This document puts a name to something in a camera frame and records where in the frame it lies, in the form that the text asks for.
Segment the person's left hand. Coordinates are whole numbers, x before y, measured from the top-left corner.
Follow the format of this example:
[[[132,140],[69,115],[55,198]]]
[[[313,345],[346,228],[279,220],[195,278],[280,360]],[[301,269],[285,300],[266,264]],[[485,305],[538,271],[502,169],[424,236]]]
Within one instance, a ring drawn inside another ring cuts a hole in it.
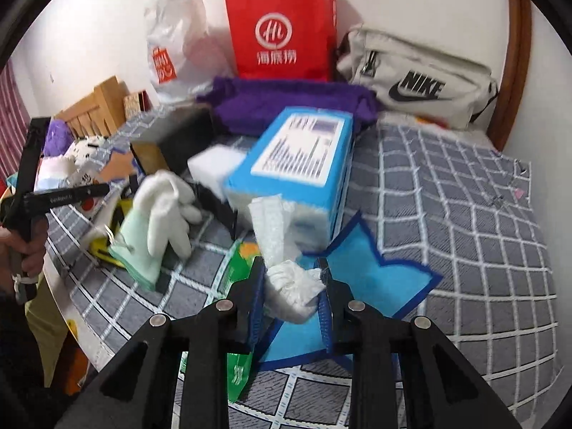
[[[32,225],[32,239],[25,242],[17,231],[1,228],[1,291],[6,295],[15,295],[13,276],[15,271],[10,262],[10,251],[21,255],[21,267],[19,270],[30,276],[36,276],[42,272],[45,256],[45,242],[48,239],[49,223],[45,216],[38,217]]]

